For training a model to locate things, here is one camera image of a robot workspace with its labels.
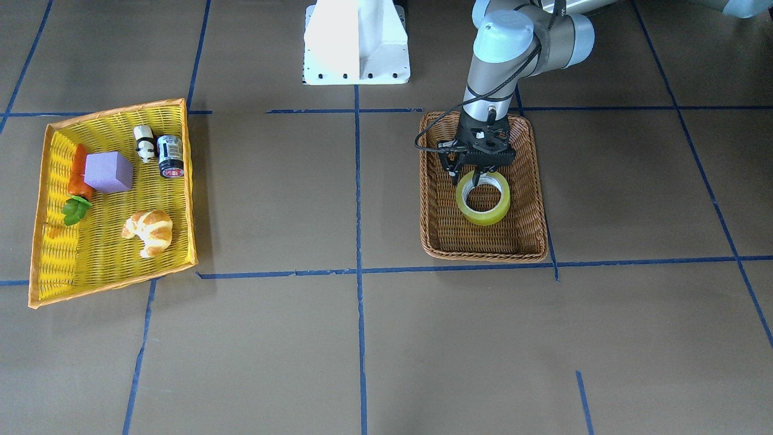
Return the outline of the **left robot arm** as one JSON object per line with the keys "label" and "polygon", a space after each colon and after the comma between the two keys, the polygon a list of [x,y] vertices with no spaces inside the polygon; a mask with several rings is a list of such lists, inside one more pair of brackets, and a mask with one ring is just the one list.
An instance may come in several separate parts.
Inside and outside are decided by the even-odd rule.
{"label": "left robot arm", "polygon": [[529,1],[478,1],[472,20],[478,30],[464,101],[454,136],[435,149],[452,185],[502,185],[520,156],[519,140],[533,141],[532,127],[508,113],[521,78],[566,69],[593,50],[595,30],[587,2],[557,1],[546,11]]}

